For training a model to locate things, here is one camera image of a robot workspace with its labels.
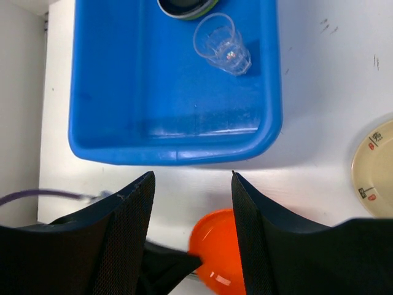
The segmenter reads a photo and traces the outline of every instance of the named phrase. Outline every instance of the black marks on table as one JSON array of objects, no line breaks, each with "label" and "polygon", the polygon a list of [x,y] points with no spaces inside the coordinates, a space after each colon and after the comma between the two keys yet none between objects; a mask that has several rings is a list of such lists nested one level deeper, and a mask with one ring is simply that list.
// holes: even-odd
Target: black marks on table
[{"label": "black marks on table", "polygon": [[331,35],[336,33],[338,31],[338,26],[336,26],[336,28],[330,33]]},{"label": "black marks on table", "polygon": [[[290,52],[290,51],[292,51],[292,46],[289,47],[289,49],[288,49],[288,52]],[[287,70],[285,71],[284,75],[286,76],[286,75],[288,74],[288,72],[289,72],[289,69],[287,69]]]},{"label": "black marks on table", "polygon": [[325,28],[321,31],[321,34],[324,32],[324,31],[326,31],[327,29],[329,29],[329,24],[327,24],[326,26],[325,26]]},{"label": "black marks on table", "polygon": [[376,67],[377,71],[379,71],[379,57],[374,54],[374,68]]},{"label": "black marks on table", "polygon": [[[327,29],[330,28],[330,23],[329,23],[329,20],[328,20],[327,18],[325,18],[325,19],[324,19],[323,21],[321,21],[319,24],[320,24],[321,26],[324,27],[324,28],[322,29],[322,31],[321,31],[321,34],[322,34],[323,32],[325,32],[325,31],[327,31]],[[334,28],[334,30],[330,32],[330,35],[336,33],[337,31],[338,31],[338,26],[336,26],[336,27]]]}]

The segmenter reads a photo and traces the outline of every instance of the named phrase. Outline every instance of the white table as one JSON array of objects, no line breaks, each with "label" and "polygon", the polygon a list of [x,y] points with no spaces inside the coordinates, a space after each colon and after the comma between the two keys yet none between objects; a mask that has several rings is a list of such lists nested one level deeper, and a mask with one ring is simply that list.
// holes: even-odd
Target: white table
[{"label": "white table", "polygon": [[[192,227],[200,218],[232,205],[232,169],[273,200],[314,221],[332,226],[370,216],[352,188],[351,160],[368,132],[393,119],[393,2],[278,2],[282,133],[271,149],[255,159],[182,168],[117,167],[72,154],[67,130],[74,0],[53,4],[41,187],[97,194],[116,191],[154,170],[157,188],[148,237],[182,250],[187,249]],[[40,199],[39,220],[50,222],[83,206]],[[192,281],[185,281],[173,294],[191,294],[190,288],[194,294],[210,294]]]}]

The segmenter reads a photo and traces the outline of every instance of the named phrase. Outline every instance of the transparent glass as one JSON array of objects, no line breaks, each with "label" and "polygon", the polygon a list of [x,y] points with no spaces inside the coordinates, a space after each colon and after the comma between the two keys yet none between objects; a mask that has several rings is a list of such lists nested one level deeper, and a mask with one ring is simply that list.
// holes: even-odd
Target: transparent glass
[{"label": "transparent glass", "polygon": [[212,66],[234,76],[246,74],[251,67],[251,56],[244,46],[240,32],[226,14],[205,17],[193,37],[194,49]]}]

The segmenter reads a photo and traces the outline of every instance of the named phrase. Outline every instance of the white wall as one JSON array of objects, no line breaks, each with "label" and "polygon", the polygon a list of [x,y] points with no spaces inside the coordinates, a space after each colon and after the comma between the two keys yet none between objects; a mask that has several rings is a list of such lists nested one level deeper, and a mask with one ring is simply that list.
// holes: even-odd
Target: white wall
[{"label": "white wall", "polygon": [[10,0],[12,3],[31,11],[37,15],[44,15],[48,12],[49,4],[56,2],[57,0]]},{"label": "white wall", "polygon": [[[39,184],[44,20],[0,0],[0,196]],[[37,218],[37,198],[0,208],[0,224]]]}]

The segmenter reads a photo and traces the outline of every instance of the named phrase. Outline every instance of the white surface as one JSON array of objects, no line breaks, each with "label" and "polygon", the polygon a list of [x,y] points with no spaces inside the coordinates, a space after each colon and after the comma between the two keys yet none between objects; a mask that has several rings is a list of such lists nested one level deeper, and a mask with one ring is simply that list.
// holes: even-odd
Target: white surface
[{"label": "white surface", "polygon": [[[0,0],[0,195],[37,188],[44,84],[43,19]],[[0,224],[37,220],[37,198],[0,208]]]},{"label": "white surface", "polygon": [[48,12],[49,4],[57,0],[10,0],[12,3],[37,15],[44,15]]},{"label": "white surface", "polygon": [[214,295],[200,281],[185,278],[172,292],[171,295]]},{"label": "white surface", "polygon": [[[284,105],[280,137],[255,159],[183,168],[116,167],[72,154],[67,129],[74,2],[52,5],[41,187],[97,194],[116,191],[154,170],[157,188],[148,236],[183,250],[201,217],[231,206],[231,169],[273,200],[323,224],[370,216],[352,189],[351,160],[363,136],[393,117],[392,2],[278,2]],[[50,222],[81,206],[40,199],[39,220]]]}]

